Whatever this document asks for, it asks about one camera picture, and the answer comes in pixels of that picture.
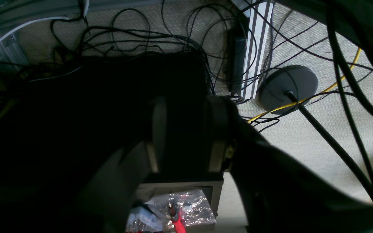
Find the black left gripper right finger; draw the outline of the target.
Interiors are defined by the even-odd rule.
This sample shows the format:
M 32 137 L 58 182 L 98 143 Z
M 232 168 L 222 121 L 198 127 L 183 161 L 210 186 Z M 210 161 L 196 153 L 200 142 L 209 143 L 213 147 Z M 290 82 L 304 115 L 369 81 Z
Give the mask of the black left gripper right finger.
M 229 99 L 209 95 L 209 172 L 228 168 L 249 233 L 373 233 L 373 204 L 343 194 L 244 122 Z

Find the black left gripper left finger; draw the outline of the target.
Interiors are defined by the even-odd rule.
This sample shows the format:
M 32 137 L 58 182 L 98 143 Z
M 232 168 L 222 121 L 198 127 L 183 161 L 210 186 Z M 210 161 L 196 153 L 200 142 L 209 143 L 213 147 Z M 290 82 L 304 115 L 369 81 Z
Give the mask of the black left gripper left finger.
M 76 198 L 78 209 L 99 225 L 96 233 L 123 233 L 139 185 L 161 171 L 167 131 L 164 97 L 151 102 L 143 122 L 140 138 L 113 153 Z

